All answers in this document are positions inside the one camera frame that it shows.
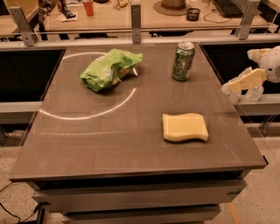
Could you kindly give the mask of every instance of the drawer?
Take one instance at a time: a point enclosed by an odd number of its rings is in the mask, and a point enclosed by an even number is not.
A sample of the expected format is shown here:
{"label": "drawer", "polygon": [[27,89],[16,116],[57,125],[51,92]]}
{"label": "drawer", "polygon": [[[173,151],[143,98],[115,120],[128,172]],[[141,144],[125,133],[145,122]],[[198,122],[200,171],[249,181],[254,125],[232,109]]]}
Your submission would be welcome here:
{"label": "drawer", "polygon": [[119,185],[36,191],[49,212],[72,213],[151,207],[181,207],[232,201],[246,186],[243,179],[158,185]]}
{"label": "drawer", "polygon": [[84,213],[67,215],[65,224],[201,224],[220,212],[218,206],[185,206],[162,209],[138,209],[107,213]]}

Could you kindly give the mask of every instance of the can lid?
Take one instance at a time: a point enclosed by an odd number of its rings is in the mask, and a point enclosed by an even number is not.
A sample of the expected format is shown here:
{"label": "can lid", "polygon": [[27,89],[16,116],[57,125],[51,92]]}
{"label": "can lid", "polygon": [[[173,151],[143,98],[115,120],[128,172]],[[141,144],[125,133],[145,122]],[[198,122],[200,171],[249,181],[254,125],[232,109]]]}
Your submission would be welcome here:
{"label": "can lid", "polygon": [[191,50],[194,48],[194,44],[192,42],[180,42],[178,43],[178,47],[183,49],[183,50]]}

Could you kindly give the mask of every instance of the green chip bag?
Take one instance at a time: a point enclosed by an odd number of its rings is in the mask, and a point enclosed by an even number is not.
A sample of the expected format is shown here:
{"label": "green chip bag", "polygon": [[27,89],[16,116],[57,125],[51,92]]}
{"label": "green chip bag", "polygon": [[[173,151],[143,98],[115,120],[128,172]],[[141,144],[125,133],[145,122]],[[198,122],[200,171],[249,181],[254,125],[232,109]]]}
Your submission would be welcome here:
{"label": "green chip bag", "polygon": [[98,92],[110,88],[121,81],[133,67],[143,59],[141,53],[112,49],[108,54],[95,59],[85,71],[80,73],[80,78],[86,87]]}

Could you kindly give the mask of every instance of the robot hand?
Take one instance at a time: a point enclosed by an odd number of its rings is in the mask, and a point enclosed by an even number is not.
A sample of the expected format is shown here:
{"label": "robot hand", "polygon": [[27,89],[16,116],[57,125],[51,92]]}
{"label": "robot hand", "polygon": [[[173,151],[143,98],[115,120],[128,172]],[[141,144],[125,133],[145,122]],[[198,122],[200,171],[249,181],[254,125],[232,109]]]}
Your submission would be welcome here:
{"label": "robot hand", "polygon": [[267,73],[257,68],[252,70],[251,67],[246,68],[238,77],[225,83],[221,90],[231,100],[232,103],[237,103],[242,95],[242,90],[248,90],[246,98],[249,101],[257,102],[263,94],[263,83],[267,80]]}

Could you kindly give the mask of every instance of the red cup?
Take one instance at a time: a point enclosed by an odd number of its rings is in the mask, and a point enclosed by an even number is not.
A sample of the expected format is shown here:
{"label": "red cup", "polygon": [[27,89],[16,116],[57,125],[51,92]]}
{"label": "red cup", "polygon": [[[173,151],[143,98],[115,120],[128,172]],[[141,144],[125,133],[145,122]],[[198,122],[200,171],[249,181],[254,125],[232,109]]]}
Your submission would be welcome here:
{"label": "red cup", "polygon": [[85,11],[88,17],[92,17],[94,15],[94,2],[92,0],[83,1]]}

